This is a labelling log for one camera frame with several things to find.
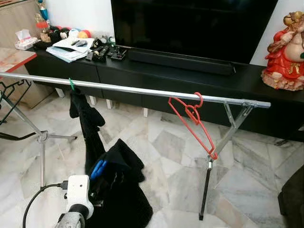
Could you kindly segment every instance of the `soundbar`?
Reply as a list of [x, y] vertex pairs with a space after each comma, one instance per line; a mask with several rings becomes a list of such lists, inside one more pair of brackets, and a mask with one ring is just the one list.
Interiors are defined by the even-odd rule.
[[235, 69], [230, 62], [202, 57], [186, 56], [160, 51], [131, 48], [128, 51], [132, 61], [158, 64], [187, 70], [208, 72], [220, 75], [231, 75]]

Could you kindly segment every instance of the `drawer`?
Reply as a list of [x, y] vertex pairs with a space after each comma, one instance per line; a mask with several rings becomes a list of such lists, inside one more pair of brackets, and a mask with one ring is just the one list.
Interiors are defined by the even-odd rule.
[[[105, 67], [97, 67], [97, 70], [101, 83], [138, 88], [142, 87], [143, 80], [142, 75], [140, 74]], [[103, 95], [105, 99], [142, 106], [141, 94], [103, 90]]]
[[[72, 80], [97, 82], [99, 83], [99, 77], [95, 66], [86, 64], [80, 64], [77, 62], [66, 63], [56, 57], [42, 57], [38, 56], [35, 59], [29, 61], [26, 65], [28, 73], [31, 75], [55, 77]], [[66, 85], [44, 83], [44, 85], [57, 87], [57, 88], [69, 88]], [[88, 88], [79, 86], [79, 89], [87, 95], [93, 95], [103, 98], [102, 90], [95, 88]]]

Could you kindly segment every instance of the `ceramic statue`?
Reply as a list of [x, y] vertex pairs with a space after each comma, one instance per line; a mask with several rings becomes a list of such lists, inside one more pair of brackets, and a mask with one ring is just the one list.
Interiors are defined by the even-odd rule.
[[304, 88], [304, 12], [292, 12], [284, 17], [287, 26], [274, 36], [269, 45], [267, 68], [262, 72], [265, 84], [274, 89]]

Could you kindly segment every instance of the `tissue box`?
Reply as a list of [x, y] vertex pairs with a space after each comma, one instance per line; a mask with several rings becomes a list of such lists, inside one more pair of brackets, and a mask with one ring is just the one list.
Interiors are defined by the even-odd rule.
[[28, 38], [28, 39], [24, 40], [23, 42], [21, 42], [19, 40], [15, 44], [15, 48], [19, 49], [19, 50], [27, 50], [27, 49], [33, 47], [33, 44], [35, 44], [37, 42], [38, 42], [38, 39], [36, 37]]
[[31, 37], [28, 29], [23, 29], [16, 32], [16, 35], [19, 39], [15, 43], [15, 48], [19, 50], [27, 50], [33, 47], [33, 44], [37, 43], [39, 40], [36, 37]]

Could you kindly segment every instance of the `clothes peg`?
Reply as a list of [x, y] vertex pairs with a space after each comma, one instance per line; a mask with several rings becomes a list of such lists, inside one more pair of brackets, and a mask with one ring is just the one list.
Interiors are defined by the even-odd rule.
[[72, 90], [75, 91], [75, 87], [74, 87], [75, 85], [74, 85], [72, 79], [69, 77], [68, 80], [70, 81], [70, 85], [72, 87]]

